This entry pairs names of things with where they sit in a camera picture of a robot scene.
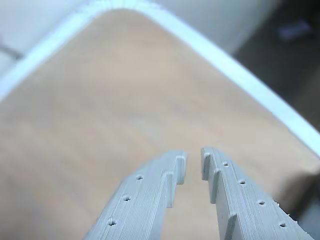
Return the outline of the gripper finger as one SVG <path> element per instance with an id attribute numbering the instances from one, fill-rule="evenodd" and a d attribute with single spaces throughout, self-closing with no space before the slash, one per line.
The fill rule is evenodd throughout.
<path id="1" fill-rule="evenodd" d="M 184 184 L 187 155 L 166 152 L 125 177 L 86 240 L 159 240 L 165 211 L 172 208 L 176 187 Z"/>
<path id="2" fill-rule="evenodd" d="M 216 206 L 220 239 L 312 239 L 222 151 L 202 148 L 201 168 L 202 179 L 208 182 L 210 202 Z"/>

